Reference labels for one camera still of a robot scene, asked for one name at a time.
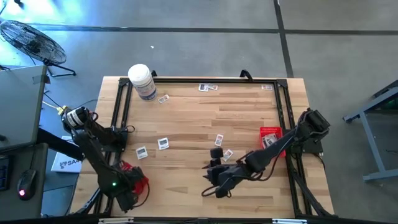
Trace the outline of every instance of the red package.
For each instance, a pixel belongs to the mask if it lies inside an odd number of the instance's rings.
[[[282,128],[281,127],[260,127],[260,145],[262,146],[262,137],[268,135],[268,134],[275,134],[277,139],[280,139],[282,137]],[[286,152],[283,151],[279,155],[280,157],[285,157]]]

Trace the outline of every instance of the wood grain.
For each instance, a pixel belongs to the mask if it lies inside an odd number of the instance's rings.
[[[103,79],[96,108],[98,122],[103,126],[110,125],[119,78]],[[234,162],[246,152],[260,148],[260,126],[279,126],[273,91],[261,90],[257,84],[217,84],[217,91],[200,92],[196,83],[158,83],[157,99],[165,94],[170,96],[163,104],[157,100],[143,101],[133,90],[127,124],[134,125],[136,132],[129,134],[123,159],[142,168],[150,180],[150,195],[143,206],[127,214],[120,210],[115,201],[114,216],[294,216],[284,159],[277,161],[274,175],[267,182],[243,181],[232,191],[231,198],[203,198],[200,195],[210,186],[202,177],[206,170],[200,168],[209,163],[209,150],[215,146],[217,134],[224,135],[222,147],[233,150],[234,154],[228,162]],[[296,78],[288,79],[288,84],[297,119],[308,107],[304,82]],[[160,151],[157,140],[165,137],[170,141],[170,148]],[[149,157],[138,160],[135,149],[141,146],[146,146]],[[308,187],[325,209],[333,213],[322,164],[312,155],[304,155],[303,163]],[[84,161],[71,211],[78,210],[89,199],[98,187],[96,178],[90,164]],[[299,190],[298,197],[303,210]]]

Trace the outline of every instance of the gray floor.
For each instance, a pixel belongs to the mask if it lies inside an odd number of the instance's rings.
[[[35,2],[26,0],[24,11],[9,3],[0,17],[74,26],[278,28],[271,0],[71,0],[43,1],[40,7]],[[286,29],[398,29],[395,0],[280,0],[280,5]],[[103,76],[126,75],[135,63],[147,64],[158,75],[235,77],[245,68],[255,77],[287,76],[279,34],[45,33],[65,49],[64,65],[78,73],[52,78],[47,87],[63,105],[97,98]],[[376,171],[375,161],[362,124],[341,119],[397,79],[398,36],[287,35],[287,45],[294,77],[305,79],[311,107],[332,125],[323,147],[335,213],[398,221],[398,178],[362,181],[362,175]],[[0,52],[1,65],[32,65],[6,42],[0,42]],[[93,109],[95,102],[88,107]],[[43,110],[40,123],[56,135],[65,134],[51,108]],[[49,153],[48,170],[54,156]],[[385,157],[398,160],[393,154]],[[47,172],[43,213],[66,212],[75,179],[76,175]]]

